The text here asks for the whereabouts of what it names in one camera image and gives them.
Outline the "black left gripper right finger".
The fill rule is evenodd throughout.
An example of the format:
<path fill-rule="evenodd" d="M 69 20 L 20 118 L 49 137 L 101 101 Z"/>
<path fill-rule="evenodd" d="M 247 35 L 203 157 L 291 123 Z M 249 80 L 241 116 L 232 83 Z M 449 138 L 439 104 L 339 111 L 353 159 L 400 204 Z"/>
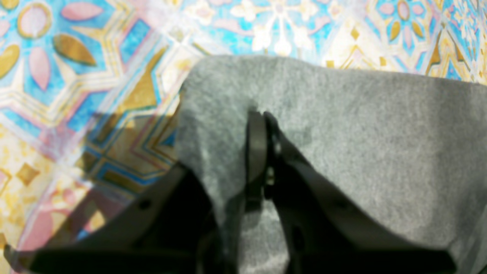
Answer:
<path fill-rule="evenodd" d="M 453 274 L 445 249 L 407 241 L 380 225 L 320 174 L 263 114 L 274 182 L 263 187 L 273 202 L 290 255 L 287 274 Z"/>

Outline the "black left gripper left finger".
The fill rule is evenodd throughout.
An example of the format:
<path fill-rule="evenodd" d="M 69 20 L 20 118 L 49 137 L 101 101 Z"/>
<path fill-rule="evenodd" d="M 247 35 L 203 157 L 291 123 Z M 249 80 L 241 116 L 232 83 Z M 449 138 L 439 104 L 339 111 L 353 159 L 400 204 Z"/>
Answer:
<path fill-rule="evenodd" d="M 178 162 L 87 237 L 66 245 L 51 239 L 35 251 L 7 245 L 5 258 L 29 274 L 236 274 L 244 215 L 262 208 L 268 136 L 267 114 L 250 112 L 245 187 L 226 203 L 221 226 L 203 183 Z"/>

